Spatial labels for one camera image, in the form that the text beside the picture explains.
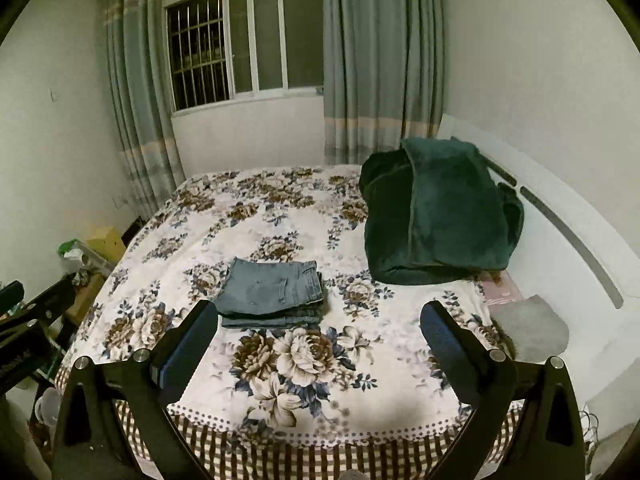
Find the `pink pillow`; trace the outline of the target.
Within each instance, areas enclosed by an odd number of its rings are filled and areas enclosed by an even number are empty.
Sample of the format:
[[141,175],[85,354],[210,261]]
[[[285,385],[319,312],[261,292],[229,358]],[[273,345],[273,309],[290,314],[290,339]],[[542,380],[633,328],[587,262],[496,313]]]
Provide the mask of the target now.
[[518,286],[506,271],[497,273],[482,272],[476,277],[476,284],[488,306],[504,306],[523,300]]

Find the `brown cardboard box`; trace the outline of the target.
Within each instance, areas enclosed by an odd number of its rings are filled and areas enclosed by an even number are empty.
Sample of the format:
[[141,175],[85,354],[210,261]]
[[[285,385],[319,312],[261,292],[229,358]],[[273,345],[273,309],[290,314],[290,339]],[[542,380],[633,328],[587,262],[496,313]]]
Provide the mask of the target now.
[[96,296],[98,296],[104,282],[104,277],[101,274],[93,274],[87,285],[76,290],[75,301],[65,312],[66,318],[76,327],[81,324],[89,309],[93,306],[94,300],[96,300]]

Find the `grey striped curtain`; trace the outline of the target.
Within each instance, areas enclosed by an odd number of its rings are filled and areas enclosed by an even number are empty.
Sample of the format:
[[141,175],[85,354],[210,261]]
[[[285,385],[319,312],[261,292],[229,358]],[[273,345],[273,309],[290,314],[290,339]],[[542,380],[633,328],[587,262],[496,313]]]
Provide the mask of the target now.
[[148,220],[186,180],[170,119],[162,0],[103,0],[102,11],[116,143]]
[[361,164],[434,138],[444,104],[442,0],[323,0],[324,154]]

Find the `right grey striped curtain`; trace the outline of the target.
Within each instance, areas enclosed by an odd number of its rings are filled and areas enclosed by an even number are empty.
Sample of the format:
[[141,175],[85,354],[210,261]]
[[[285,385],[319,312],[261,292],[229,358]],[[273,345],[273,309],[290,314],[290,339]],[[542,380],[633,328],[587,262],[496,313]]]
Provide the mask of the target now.
[[444,104],[442,0],[323,0],[324,154],[361,164],[434,138]]

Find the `yellow cardboard box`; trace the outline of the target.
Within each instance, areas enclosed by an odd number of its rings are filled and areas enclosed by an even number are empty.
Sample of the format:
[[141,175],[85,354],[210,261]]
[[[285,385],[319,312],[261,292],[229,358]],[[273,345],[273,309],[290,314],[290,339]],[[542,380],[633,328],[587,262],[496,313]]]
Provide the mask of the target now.
[[126,246],[114,226],[99,228],[86,239],[87,245],[111,263],[119,263],[125,255]]

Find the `white framed barred window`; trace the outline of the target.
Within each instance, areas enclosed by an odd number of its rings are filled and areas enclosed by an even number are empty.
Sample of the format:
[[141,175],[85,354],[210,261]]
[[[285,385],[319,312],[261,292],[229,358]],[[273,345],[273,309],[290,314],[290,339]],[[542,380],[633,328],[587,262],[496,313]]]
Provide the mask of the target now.
[[175,110],[319,94],[323,0],[165,0]]

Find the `left grey striped curtain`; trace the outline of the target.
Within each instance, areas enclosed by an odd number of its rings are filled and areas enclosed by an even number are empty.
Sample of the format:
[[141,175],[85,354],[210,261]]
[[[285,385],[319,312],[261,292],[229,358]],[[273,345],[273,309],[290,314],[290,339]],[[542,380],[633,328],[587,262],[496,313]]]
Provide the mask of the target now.
[[103,0],[102,11],[116,143],[148,220],[186,180],[170,119],[162,0]]

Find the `grey folded cloth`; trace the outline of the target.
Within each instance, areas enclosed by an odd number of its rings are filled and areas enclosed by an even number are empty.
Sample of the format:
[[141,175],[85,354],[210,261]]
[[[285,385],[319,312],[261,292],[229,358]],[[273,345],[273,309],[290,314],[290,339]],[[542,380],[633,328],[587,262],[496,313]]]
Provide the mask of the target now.
[[541,296],[495,304],[489,315],[501,340],[517,361],[539,364],[562,354],[570,330]]

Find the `white bed headboard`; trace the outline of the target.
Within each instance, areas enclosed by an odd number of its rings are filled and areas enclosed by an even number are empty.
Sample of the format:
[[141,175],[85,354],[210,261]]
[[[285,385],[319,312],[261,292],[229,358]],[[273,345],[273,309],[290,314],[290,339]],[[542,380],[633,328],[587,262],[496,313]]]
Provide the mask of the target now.
[[528,155],[446,115],[439,134],[477,146],[514,185],[524,228],[508,272],[570,330],[562,358],[582,403],[639,407],[639,258],[586,200]]

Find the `floral bed sheet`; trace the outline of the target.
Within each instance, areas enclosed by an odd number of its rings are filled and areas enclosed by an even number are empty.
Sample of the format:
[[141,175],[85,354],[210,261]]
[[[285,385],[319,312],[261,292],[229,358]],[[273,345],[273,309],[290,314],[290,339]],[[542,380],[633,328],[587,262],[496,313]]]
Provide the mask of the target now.
[[214,172],[178,188],[105,280],[56,374],[152,349],[203,300],[219,328],[168,414],[216,479],[423,479],[469,417],[419,322],[501,342],[484,278],[369,269],[356,166]]

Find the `green white plastic bag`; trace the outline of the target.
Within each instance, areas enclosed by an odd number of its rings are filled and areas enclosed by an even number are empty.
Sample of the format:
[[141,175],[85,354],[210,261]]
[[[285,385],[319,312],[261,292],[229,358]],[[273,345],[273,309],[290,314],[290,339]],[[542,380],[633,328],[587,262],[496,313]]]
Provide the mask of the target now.
[[114,263],[77,238],[58,246],[58,255],[68,266],[101,274],[104,278],[107,278],[115,269]]

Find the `dark green plush blanket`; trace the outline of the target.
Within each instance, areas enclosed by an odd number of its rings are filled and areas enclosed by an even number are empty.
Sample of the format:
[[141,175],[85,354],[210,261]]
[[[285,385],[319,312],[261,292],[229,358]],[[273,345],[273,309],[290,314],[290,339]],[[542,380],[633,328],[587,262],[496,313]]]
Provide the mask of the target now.
[[469,142],[403,140],[363,163],[359,188],[369,271],[385,284],[434,285],[506,270],[523,231],[516,192],[492,180]]

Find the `blue denim jeans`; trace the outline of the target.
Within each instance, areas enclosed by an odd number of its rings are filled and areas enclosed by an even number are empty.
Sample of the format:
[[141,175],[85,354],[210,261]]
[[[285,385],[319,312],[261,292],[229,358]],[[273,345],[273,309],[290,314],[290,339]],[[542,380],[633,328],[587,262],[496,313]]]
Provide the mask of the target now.
[[321,274],[315,261],[258,263],[235,258],[213,304],[224,327],[318,325],[324,304]]

